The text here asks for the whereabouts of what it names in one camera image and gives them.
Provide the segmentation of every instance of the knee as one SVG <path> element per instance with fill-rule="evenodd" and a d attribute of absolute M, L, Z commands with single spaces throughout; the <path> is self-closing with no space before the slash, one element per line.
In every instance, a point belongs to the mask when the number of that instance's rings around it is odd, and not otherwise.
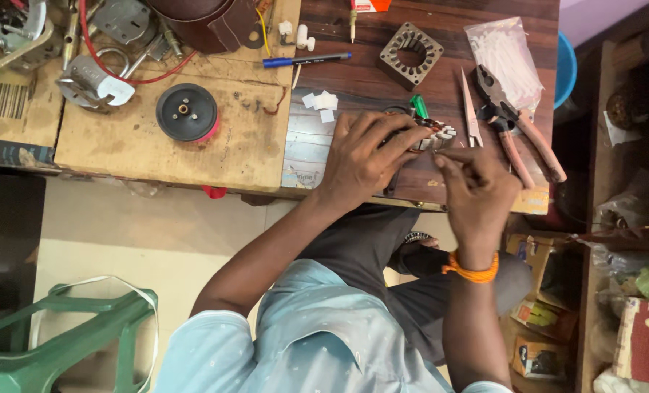
<path fill-rule="evenodd" d="M 495 279 L 500 314 L 514 308 L 533 288 L 530 266 L 516 255 L 499 253 L 499 271 Z"/>

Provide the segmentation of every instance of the hand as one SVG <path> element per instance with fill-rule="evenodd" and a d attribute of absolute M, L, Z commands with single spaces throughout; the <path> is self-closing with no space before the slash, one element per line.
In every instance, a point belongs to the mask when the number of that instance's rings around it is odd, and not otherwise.
<path fill-rule="evenodd" d="M 440 150 L 435 162 L 446 182 L 458 263 L 464 269 L 486 270 L 521 182 L 483 148 Z"/>
<path fill-rule="evenodd" d="M 378 148 L 397 130 L 404 132 Z M 354 210 L 387 187 L 395 172 L 418 156 L 407 149 L 431 134 L 431 129 L 417 126 L 407 115 L 341 114 L 334 128 L 324 178 L 312 196 L 341 215 Z"/>

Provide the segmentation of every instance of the red wire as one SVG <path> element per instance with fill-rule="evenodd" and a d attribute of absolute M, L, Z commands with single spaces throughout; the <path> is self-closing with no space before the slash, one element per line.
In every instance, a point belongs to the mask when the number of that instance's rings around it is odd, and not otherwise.
<path fill-rule="evenodd" d="M 12 3 L 16 8 L 23 10 L 26 8 L 26 4 L 23 4 L 21 0 L 9 0 L 10 3 Z"/>
<path fill-rule="evenodd" d="M 106 66 L 103 65 L 102 60 L 99 58 L 99 56 L 96 56 L 96 50 L 94 49 L 94 46 L 92 45 L 92 39 L 89 37 L 89 27 L 87 26 L 87 0 L 79 0 L 79 21 L 82 25 L 82 34 L 84 35 L 84 43 L 87 44 L 87 48 L 89 49 L 89 53 L 92 55 L 92 58 L 96 62 L 96 64 L 101 67 L 101 69 L 106 72 L 108 75 L 113 76 L 114 78 L 118 80 L 122 80 L 123 82 L 130 83 L 131 85 L 147 85 L 148 83 L 154 83 L 157 82 L 158 80 L 162 80 L 176 71 L 179 71 L 181 67 L 184 67 L 186 63 L 188 63 L 191 58 L 196 55 L 198 52 L 197 50 L 194 50 L 191 52 L 190 55 L 188 55 L 183 61 L 179 63 L 178 66 L 172 68 L 169 70 L 166 74 L 162 76 L 158 76 L 156 78 L 152 79 L 145 79 L 145 80 L 135 80 L 135 79 L 126 79 L 126 78 L 121 78 L 118 75 L 115 75 L 113 72 L 111 72 Z"/>

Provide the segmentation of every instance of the barcode label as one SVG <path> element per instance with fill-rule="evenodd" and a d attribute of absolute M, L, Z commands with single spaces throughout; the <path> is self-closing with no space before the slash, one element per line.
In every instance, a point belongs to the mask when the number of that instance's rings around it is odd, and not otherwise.
<path fill-rule="evenodd" d="M 21 119 L 28 86 L 0 83 L 0 118 Z"/>

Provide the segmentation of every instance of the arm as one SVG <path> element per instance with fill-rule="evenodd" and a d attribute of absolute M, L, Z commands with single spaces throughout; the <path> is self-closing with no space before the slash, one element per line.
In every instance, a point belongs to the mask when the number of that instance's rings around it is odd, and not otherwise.
<path fill-rule="evenodd" d="M 407 131 L 378 148 L 396 130 Z M 417 127 L 407 115 L 340 115 L 320 186 L 215 273 L 198 295 L 191 315 L 232 310 L 246 317 L 318 234 L 387 186 L 392 175 L 416 156 L 407 149 L 429 135 L 431 130 Z"/>
<path fill-rule="evenodd" d="M 485 149 L 446 150 L 435 161 L 448 189 L 458 264 L 467 270 L 487 270 L 521 183 Z M 454 389 L 461 392 L 480 380 L 511 388 L 494 283 L 477 284 L 459 275 L 451 280 L 443 349 Z"/>

